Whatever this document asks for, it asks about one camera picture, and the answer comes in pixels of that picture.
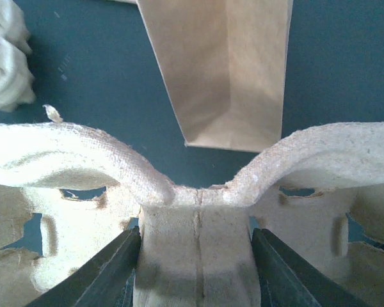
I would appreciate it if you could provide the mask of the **brown pulp cup carrier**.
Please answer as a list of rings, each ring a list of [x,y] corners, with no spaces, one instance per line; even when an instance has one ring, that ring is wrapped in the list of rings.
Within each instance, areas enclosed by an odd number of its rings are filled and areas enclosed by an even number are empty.
[[[0,1],[0,111],[11,112],[19,104],[35,101],[34,77],[27,61],[29,37],[19,6],[14,1]]]
[[[138,219],[135,306],[259,306],[249,219],[345,290],[384,306],[384,250],[348,239],[348,217],[384,243],[384,122],[292,133],[223,185],[174,184],[99,129],[0,123],[0,306],[65,285]]]

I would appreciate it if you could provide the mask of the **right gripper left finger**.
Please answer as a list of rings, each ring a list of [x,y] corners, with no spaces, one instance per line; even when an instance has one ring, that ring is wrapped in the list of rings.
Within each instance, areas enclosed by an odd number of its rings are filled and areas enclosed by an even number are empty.
[[[139,228],[124,230],[75,273],[28,306],[114,306],[136,267],[140,247]]]

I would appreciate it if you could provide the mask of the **brown paper bag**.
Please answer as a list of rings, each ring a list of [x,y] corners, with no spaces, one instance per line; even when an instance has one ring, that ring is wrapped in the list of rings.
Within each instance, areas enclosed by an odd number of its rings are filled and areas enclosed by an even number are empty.
[[[280,140],[292,1],[138,1],[187,146]]]

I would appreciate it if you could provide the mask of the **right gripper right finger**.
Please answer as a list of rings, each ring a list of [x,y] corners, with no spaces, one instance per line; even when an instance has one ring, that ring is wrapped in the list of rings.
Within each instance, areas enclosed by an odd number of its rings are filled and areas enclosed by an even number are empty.
[[[253,230],[252,251],[261,306],[367,306],[267,229]]]

